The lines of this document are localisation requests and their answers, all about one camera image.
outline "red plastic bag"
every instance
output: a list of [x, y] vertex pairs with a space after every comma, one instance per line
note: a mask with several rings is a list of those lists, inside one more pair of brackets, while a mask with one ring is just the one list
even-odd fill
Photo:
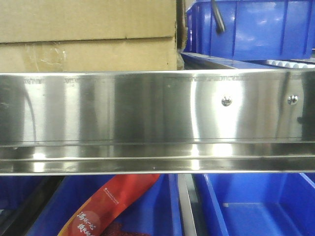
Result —
[[58, 236], [100, 236], [158, 177], [158, 174], [114, 176], [74, 213]]

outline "metal handle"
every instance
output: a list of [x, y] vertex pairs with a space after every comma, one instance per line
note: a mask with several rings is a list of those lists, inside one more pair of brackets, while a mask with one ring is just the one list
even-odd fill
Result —
[[224, 21], [221, 16], [220, 10], [215, 0], [211, 0], [211, 7], [212, 7], [213, 16], [217, 24], [217, 34], [221, 34], [225, 31], [225, 25], [224, 25]]

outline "blue plastic bin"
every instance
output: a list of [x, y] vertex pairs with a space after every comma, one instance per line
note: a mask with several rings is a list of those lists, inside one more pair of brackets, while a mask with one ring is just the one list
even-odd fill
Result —
[[305, 174], [196, 175], [211, 236], [314, 236], [315, 185]]
[[34, 191], [42, 177], [0, 177], [0, 209], [17, 209]]
[[[73, 213], [112, 176], [71, 176], [61, 183], [27, 236], [56, 236]], [[115, 221], [126, 232], [181, 236], [176, 175], [161, 175]]]
[[315, 37], [314, 0], [216, 0], [221, 35], [209, 0], [187, 11], [185, 51], [236, 60], [308, 59]]

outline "screw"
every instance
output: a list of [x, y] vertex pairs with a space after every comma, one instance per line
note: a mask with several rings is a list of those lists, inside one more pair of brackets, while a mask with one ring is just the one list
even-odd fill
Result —
[[289, 105], [295, 105], [299, 100], [299, 97], [297, 95], [291, 95], [288, 97], [287, 102]]
[[231, 97], [228, 97], [228, 96], [224, 96], [221, 100], [221, 103], [223, 106], [227, 107], [229, 105], [231, 105], [232, 103], [232, 98]]

